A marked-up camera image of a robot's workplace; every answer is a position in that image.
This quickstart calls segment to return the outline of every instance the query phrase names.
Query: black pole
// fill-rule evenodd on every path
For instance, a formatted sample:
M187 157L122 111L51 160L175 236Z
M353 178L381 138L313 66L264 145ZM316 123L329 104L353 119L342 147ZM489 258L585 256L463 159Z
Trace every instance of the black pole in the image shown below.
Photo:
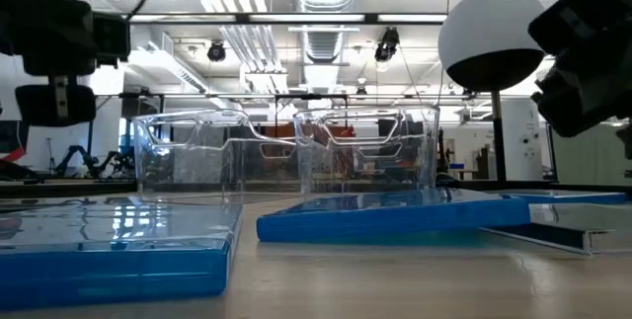
M546 123L546 137L549 140L549 157L551 158L551 173L553 181L560 182L557 176L557 162L555 161L555 145L553 144L553 128L551 124Z
M275 96L275 137L278 137L278 96Z
M160 99L159 113L163 114L165 113L165 95L160 95L158 98ZM158 131L158 138L162 139L162 125L158 125L156 131Z
M88 122L88 155L92 155L92 131L94 129L94 126L95 124L93 121Z
M125 139L123 142L125 152L131 146L131 120L125 120Z
M349 109L349 97L345 96L345 127L349 127L349 115L347 114L347 111Z
M503 114L501 111L501 92L492 92L492 113L494 115L494 149L496 152L496 179L507 180L505 165L505 142L503 141Z

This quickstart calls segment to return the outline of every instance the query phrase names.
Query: red object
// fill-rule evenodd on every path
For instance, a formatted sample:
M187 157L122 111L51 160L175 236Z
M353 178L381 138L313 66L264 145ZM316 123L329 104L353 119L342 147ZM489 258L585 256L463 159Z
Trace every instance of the red object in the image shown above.
M24 150L24 148L20 147L17 148L13 151L11 151L11 153L9 153L7 156L3 157L2 159L5 161L10 161L10 162L16 162L18 160L20 160L21 158L24 157L24 155L26 155L27 152Z
M340 133L341 137L356 137L356 130L353 126L346 128Z

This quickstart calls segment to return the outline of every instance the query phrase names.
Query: ceiling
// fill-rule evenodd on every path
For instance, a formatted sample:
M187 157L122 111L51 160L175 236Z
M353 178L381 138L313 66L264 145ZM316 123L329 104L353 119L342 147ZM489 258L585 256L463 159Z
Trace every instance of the ceiling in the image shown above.
M95 10L128 12L137 0L88 0ZM461 0L355 0L354 11L370 13L446 13ZM549 6L556 0L540 0ZM272 12L295 11L294 0L266 0ZM204 12L200 0L148 0L142 13ZM357 79L366 79L369 94L420 93L435 94L442 86L443 93L451 89L460 94L458 86L443 73L436 52L439 26L397 27L401 46L385 72L376 70L373 59L376 41L381 38L383 26L361 26L356 33L348 33L338 76L337 91L354 93ZM222 40L218 26L156 26L153 34L167 34L174 42L174 53L195 73L207 81L213 91L244 92L239 83L240 60L229 45L222 62L210 62L206 51L211 40ZM287 26L273 26L276 48L283 68L287 70L287 85L302 86L302 53L299 36L290 33ZM147 86L155 93L188 92L187 86L172 73L166 73L160 62L147 59L135 61L125 75L125 85ZM530 94L535 89L533 79L511 89L508 93Z

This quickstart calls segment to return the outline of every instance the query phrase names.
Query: ceiling pipe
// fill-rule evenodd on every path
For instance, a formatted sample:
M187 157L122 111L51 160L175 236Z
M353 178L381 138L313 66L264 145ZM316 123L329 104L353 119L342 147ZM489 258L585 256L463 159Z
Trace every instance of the ceiling pipe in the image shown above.
M238 12L237 5L235 4L235 0L223 0L224 5L228 9L229 12ZM257 48L253 44L253 41L248 36L248 32L246 27L238 26L235 30L237 33L236 37L244 46L246 54L250 58L250 60L254 61L257 65L257 70L264 71L266 68L264 66L264 62L259 58L259 54L257 53Z
M241 6L241 9L244 12L246 12L246 13L252 13L253 12L253 7L250 4L250 0L239 0L239 5ZM272 59L269 47L267 46L266 42L264 41L264 37L263 37L262 31L259 29L259 27L252 27L252 26L249 26L246 29L247 29L247 32L248 32L248 36L249 37L255 37L255 39L259 43L259 46L261 47L261 50L262 50L262 52L264 54L264 57L266 58L266 71L269 71L269 72L274 71L275 70L275 63L273 62L273 59Z
M349 12L355 0L296 0L301 12L341 13ZM302 34L303 60L314 63L303 67L303 76L311 91L327 89L332 91L338 82L340 67L332 63L340 62L346 36L344 33L305 32Z
M257 8L257 12L266 13L268 12L268 7L266 6L266 0L255 0L255 7ZM277 44L275 43L275 38L273 36L273 30L271 26L258 26L258 29L261 31L262 38L265 40L271 59L275 64L275 68L277 71L283 71L283 66L281 66L280 58L278 57Z
M218 12L225 13L224 5L221 0L201 0L201 5L204 7L206 12ZM237 58L242 62L242 64L248 69L248 72L257 70L257 65L254 61L249 60L245 47L240 43L239 39L236 37L235 27L226 27L220 26L219 32L222 34L224 39L228 41L230 46L235 51Z

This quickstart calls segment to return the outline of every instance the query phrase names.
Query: table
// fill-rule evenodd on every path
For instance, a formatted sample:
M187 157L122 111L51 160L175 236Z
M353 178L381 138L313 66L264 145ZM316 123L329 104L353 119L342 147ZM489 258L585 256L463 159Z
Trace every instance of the table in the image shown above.
M245 207L231 283L222 297L0 315L3 319L632 317L632 255L590 258L483 232L471 233L476 241L466 248L259 243L256 218L293 203L296 199Z
M474 176L474 174L477 173L478 170L474 170L474 169L450 169L449 172L450 172L451 175L458 174L458 179L460 181L465 181L465 174L470 174L470 175Z

